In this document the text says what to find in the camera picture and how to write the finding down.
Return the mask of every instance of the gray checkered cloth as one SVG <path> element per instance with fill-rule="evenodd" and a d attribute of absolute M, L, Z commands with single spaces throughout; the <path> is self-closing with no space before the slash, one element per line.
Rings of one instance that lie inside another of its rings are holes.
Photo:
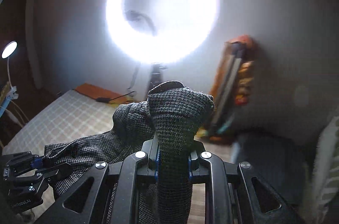
<path fill-rule="evenodd" d="M 213 108 L 212 96 L 170 81 L 152 89 L 146 102 L 120 105 L 113 115 L 111 131 L 69 144 L 45 146 L 45 158 L 56 164 L 68 162 L 74 168 L 68 178 L 53 185 L 55 196 L 67 191 L 97 161 L 123 161 L 157 132 L 159 179 L 156 185 L 141 191 L 139 222 L 187 223 L 192 196 L 189 150 L 194 134 Z"/>

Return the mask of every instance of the glowing white ring light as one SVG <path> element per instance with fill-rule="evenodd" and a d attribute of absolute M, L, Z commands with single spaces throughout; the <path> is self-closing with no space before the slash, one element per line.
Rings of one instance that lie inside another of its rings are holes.
<path fill-rule="evenodd" d="M 146 63 L 174 62 L 196 49 L 210 33 L 219 0 L 188 0 L 188 28 L 150 36 L 135 31 L 125 20 L 124 0 L 107 0 L 106 19 L 113 41 L 128 55 Z"/>

